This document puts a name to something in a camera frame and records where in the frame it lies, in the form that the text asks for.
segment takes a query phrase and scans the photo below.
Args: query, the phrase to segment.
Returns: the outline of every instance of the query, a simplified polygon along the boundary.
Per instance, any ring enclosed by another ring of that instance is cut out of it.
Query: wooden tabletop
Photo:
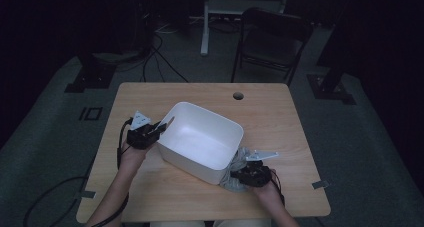
[[[241,92],[242,100],[233,94]],[[240,124],[241,146],[276,151],[264,160],[276,169],[286,208],[292,216],[325,216],[330,206],[289,89],[284,84],[123,83],[117,93],[87,182],[93,199],[83,198],[77,220],[85,223],[106,193],[116,172],[116,148],[124,121],[135,111],[156,123],[178,102],[190,102]],[[211,185],[165,162],[154,147],[135,177],[124,222],[266,218],[250,192],[234,193]]]

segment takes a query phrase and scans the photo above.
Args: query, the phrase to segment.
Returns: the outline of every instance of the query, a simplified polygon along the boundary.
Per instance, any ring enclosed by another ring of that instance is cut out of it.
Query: gray carpet
[[[160,33],[161,54],[190,82],[229,82],[237,35],[211,31],[209,55],[202,57],[201,32],[199,26],[193,26],[187,33]],[[359,80],[343,76],[343,84],[357,105],[313,97],[306,74],[324,75],[328,71],[316,62],[330,33],[315,29],[290,87],[318,171],[331,184],[326,193],[332,212],[319,221],[325,226],[424,226],[423,196]],[[98,56],[109,60],[119,57]],[[157,60],[152,58],[146,66],[147,81],[163,81],[162,73],[166,82],[183,82],[159,56]],[[0,226],[22,226],[24,220],[28,226],[48,226],[66,213],[84,181],[81,178],[54,189],[25,216],[48,189],[86,175],[119,84],[140,81],[141,67],[140,63],[119,65],[109,89],[87,89],[80,94],[64,93],[80,69],[78,60],[71,59],[57,71],[0,152]],[[246,65],[237,72],[236,82],[280,82],[281,76]],[[78,201],[57,226],[80,226],[75,220],[77,207]],[[297,220],[302,226],[322,226],[312,217]]]

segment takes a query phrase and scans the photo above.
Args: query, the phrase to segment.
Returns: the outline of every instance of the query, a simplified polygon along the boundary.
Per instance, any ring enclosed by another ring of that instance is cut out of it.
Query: stand base
[[[347,93],[343,84],[340,82],[333,92],[325,92],[320,89],[320,85],[325,76],[322,75],[306,75],[309,84],[314,92],[316,99],[341,100],[346,105],[356,105],[352,95]]]
[[[65,93],[83,93],[85,89],[107,89],[115,70],[115,65],[101,65],[95,77],[87,77],[89,75],[83,67],[75,78],[74,83],[68,84]]]

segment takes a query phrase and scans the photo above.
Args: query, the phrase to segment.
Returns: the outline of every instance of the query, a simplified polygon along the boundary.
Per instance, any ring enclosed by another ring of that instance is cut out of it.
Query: black chair
[[[283,81],[290,86],[312,32],[312,24],[297,16],[256,7],[244,11],[231,82],[237,64],[241,68],[246,61],[286,72]]]

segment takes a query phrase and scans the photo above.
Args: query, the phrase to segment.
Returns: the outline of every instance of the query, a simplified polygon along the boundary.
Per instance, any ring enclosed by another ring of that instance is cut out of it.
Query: white bin
[[[162,120],[162,158],[211,184],[219,184],[243,137],[243,128],[191,103],[176,104]]]

